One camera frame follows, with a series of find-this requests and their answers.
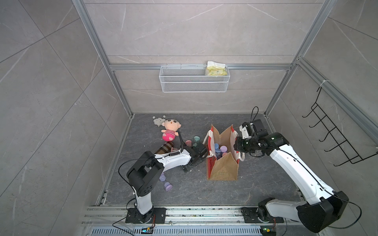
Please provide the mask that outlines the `blue hourglass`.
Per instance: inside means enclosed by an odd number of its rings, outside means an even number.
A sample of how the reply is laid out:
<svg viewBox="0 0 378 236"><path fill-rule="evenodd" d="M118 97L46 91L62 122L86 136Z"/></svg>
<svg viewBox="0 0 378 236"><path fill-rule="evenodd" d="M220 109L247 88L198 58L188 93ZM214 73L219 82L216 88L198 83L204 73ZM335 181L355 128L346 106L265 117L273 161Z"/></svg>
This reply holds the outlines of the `blue hourglass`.
<svg viewBox="0 0 378 236"><path fill-rule="evenodd" d="M214 143L214 147L215 147L216 157L218 158L219 156L221 156L220 146L218 143Z"/></svg>

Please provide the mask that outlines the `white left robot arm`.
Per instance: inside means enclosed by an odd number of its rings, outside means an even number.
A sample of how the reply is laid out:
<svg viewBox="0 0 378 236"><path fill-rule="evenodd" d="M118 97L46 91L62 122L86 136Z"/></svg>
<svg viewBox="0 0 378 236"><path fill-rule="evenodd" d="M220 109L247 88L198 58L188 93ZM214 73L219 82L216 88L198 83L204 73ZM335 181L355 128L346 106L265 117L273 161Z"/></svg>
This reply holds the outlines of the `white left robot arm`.
<svg viewBox="0 0 378 236"><path fill-rule="evenodd" d="M184 172L188 172L205 160L207 152L201 143L191 147L184 145L178 151L164 154L144 152L126 174L134 191L138 213L144 216L152 211L151 191L164 172L176 167L182 167Z"/></svg>

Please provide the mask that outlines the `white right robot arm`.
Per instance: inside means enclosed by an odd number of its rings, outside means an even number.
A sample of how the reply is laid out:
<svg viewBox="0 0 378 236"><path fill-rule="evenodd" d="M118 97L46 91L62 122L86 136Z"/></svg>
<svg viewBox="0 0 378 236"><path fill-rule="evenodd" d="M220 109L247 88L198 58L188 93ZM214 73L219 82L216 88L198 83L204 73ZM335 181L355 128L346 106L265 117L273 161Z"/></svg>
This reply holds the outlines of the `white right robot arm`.
<svg viewBox="0 0 378 236"><path fill-rule="evenodd" d="M349 201L347 195L334 191L323 182L282 134L269 134L261 120L243 123L239 129L242 135L236 138L234 149L243 153L260 151L270 156L294 181L304 198L301 202L265 199L258 204L259 221L267 223L275 217L287 218L301 222L313 233L319 233L341 218Z"/></svg>

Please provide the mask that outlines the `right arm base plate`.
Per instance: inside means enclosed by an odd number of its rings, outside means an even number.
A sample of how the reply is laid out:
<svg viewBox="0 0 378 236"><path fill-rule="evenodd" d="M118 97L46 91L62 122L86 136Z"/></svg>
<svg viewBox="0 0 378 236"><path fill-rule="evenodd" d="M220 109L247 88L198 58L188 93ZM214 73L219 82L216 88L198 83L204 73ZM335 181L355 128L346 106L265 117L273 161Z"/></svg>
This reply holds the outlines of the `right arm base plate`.
<svg viewBox="0 0 378 236"><path fill-rule="evenodd" d="M282 217L272 217L264 209L257 206L242 207L241 213L245 223L284 223Z"/></svg>

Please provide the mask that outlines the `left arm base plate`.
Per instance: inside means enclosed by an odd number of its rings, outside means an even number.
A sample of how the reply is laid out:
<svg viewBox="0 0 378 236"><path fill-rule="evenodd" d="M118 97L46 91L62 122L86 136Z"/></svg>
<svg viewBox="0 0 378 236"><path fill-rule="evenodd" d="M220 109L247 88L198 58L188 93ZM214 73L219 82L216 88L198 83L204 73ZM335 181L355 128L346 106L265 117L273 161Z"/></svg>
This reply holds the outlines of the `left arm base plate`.
<svg viewBox="0 0 378 236"><path fill-rule="evenodd" d="M133 224L164 224L166 218L166 208L158 207L152 208L146 214L142 215L138 209L130 208L128 209L127 217L125 223Z"/></svg>

